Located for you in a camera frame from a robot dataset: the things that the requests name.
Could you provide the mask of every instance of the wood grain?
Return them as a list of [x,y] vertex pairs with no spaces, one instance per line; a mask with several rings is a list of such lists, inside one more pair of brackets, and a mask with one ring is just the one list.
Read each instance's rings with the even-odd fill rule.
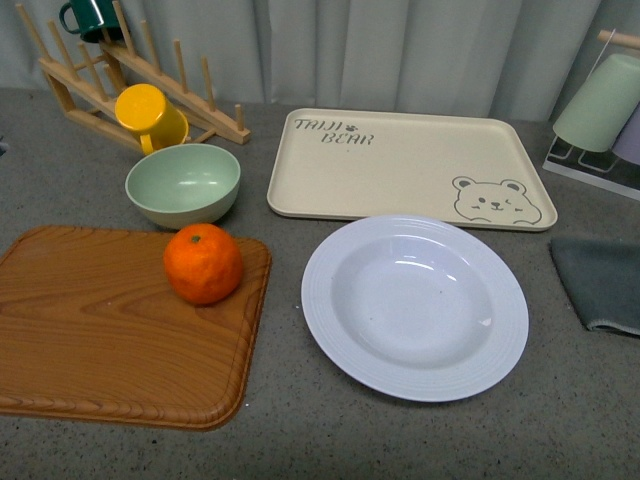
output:
[[171,233],[46,226],[0,260],[0,413],[208,430],[239,409],[271,255],[239,238],[242,283],[194,307]]

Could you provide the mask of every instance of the wooden peg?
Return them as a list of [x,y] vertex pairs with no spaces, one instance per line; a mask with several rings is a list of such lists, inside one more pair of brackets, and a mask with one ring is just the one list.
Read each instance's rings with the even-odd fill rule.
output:
[[124,82],[122,82],[118,75],[115,74],[113,68],[111,68],[109,65],[105,65],[104,67],[102,67],[102,69],[111,82],[111,85],[113,85],[113,89],[115,90],[117,95],[122,93],[127,88]]
[[109,29],[102,27],[100,31],[102,32],[102,38],[104,38],[104,41],[107,43],[111,43],[111,35],[109,35]]
[[182,85],[182,93],[189,93],[187,87],[187,74],[184,71],[184,61],[182,59],[182,49],[180,48],[180,40],[173,41],[173,48],[176,51],[176,59],[178,60],[178,70],[180,71],[180,84]]
[[598,40],[601,42],[609,42],[612,45],[640,50],[640,37],[635,35],[626,35],[624,33],[610,32],[608,30],[600,30]]
[[147,24],[146,20],[141,20],[140,25],[142,26],[144,37],[147,40],[147,44],[149,45],[149,51],[151,52],[151,60],[153,61],[153,69],[155,70],[157,75],[160,75],[162,73],[162,71],[160,70],[160,60],[158,60],[158,53],[156,52],[156,47],[153,44],[153,37],[151,37],[149,24]]
[[242,111],[242,105],[239,103],[236,103],[236,125],[239,132],[244,130],[244,112]]
[[120,62],[113,58],[110,53],[105,52],[104,48],[102,49],[102,54],[104,55],[104,59],[107,62],[109,69],[105,69],[105,73],[109,77],[109,80],[113,84],[114,88],[117,92],[120,92],[127,88],[127,81],[124,78],[124,74],[122,73],[122,67],[120,66]]
[[207,57],[202,57],[202,74],[204,75],[204,86],[207,90],[207,99],[209,103],[209,109],[211,111],[216,110],[216,100],[213,96],[213,85],[211,83],[211,76],[209,74],[209,62],[207,62]]
[[62,37],[60,36],[58,29],[56,28],[56,24],[53,23],[53,20],[49,20],[47,22],[47,25],[49,26],[49,30],[51,31],[51,35],[53,35],[53,39],[55,40],[56,45],[58,46],[58,50],[60,50],[62,58],[64,58],[64,63],[67,65],[69,74],[71,75],[71,77],[73,77],[74,80],[80,81],[80,75],[78,75],[76,67],[73,65],[73,60],[71,60],[71,56],[69,55],[67,47],[64,46],[64,42],[62,41]]
[[133,48],[133,41],[131,40],[129,27],[127,26],[127,21],[124,18],[124,13],[122,12],[120,2],[118,0],[114,0],[112,2],[112,5],[114,11],[116,12],[116,17],[118,17],[118,24],[120,25],[120,30],[122,31],[122,37],[124,38],[124,43],[127,46],[127,51],[129,52],[129,55],[135,58],[136,50]]
[[76,102],[73,100],[73,97],[71,96],[71,93],[69,92],[67,86],[59,80],[56,80],[48,73],[44,71],[42,73],[44,74],[44,78],[46,78],[49,82],[51,91],[58,100],[60,108],[62,108],[62,111],[65,113],[65,115],[73,110],[77,110]]
[[216,129],[215,128],[211,128],[211,129],[207,130],[206,132],[204,132],[202,135],[200,135],[198,138],[193,140],[193,143],[205,142],[209,138],[213,137],[215,134],[216,134]]
[[22,18],[22,21],[27,26],[27,30],[29,30],[29,33],[31,33],[33,40],[36,42],[36,45],[38,46],[38,49],[40,50],[40,53],[42,54],[42,56],[47,61],[51,61],[52,60],[51,55],[49,55],[49,51],[47,50],[47,47],[44,45],[44,42],[42,41],[42,37],[40,37],[40,34],[36,30],[36,27],[33,25],[33,22],[31,21],[31,18],[29,17],[29,14],[27,13],[27,11],[24,9],[24,6],[22,6],[21,3],[18,3],[16,4],[16,9],[18,10],[20,17]]
[[106,102],[109,100],[107,96],[107,92],[104,91],[104,86],[100,81],[100,77],[98,76],[98,72],[96,71],[96,67],[91,60],[91,56],[89,55],[89,51],[84,43],[78,42],[78,49],[80,49],[80,53],[82,54],[82,58],[84,58],[84,63],[89,71],[89,75],[93,79],[93,83],[95,84],[96,90],[98,90],[98,95],[100,96],[100,100]]

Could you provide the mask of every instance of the light green cup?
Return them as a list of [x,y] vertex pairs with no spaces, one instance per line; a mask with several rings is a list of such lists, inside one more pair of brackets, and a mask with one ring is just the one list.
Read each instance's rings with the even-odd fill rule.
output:
[[596,68],[553,125],[565,142],[605,152],[640,102],[640,59],[612,54]]
[[207,144],[163,148],[129,172],[129,199],[152,222],[179,230],[213,223],[233,205],[240,186],[240,164],[227,150]]

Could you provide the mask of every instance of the mug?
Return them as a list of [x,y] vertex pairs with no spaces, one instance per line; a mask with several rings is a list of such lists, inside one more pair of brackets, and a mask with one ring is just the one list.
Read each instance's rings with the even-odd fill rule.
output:
[[590,152],[611,148],[640,102],[640,59],[612,54],[596,68],[553,125],[555,134]]
[[640,105],[636,107],[611,150],[621,159],[640,165]]
[[186,141],[189,122],[159,88],[140,83],[116,100],[116,119],[138,139],[145,155]]
[[[78,28],[73,30],[65,20],[69,9],[73,11],[78,24]],[[70,0],[62,6],[58,17],[67,32],[74,35],[79,33],[80,38],[88,43],[102,40],[103,29],[111,40],[121,40],[123,37],[112,0]]]

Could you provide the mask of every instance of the mug handle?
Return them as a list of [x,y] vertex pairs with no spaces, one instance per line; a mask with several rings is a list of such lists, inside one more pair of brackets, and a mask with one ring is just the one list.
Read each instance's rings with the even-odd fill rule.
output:
[[140,135],[140,144],[142,145],[142,151],[145,155],[151,155],[153,153],[153,145],[151,145],[151,135]]
[[64,15],[65,13],[67,13],[67,10],[69,10],[71,8],[71,4],[70,3],[65,3],[62,8],[60,9],[60,13],[58,14],[58,18],[60,19],[60,23],[62,24],[62,28],[64,28],[67,32],[72,33],[72,34],[76,34],[76,33],[80,33],[80,27],[76,28],[75,30],[69,30],[69,27],[67,27],[67,22],[65,22],[64,20]]

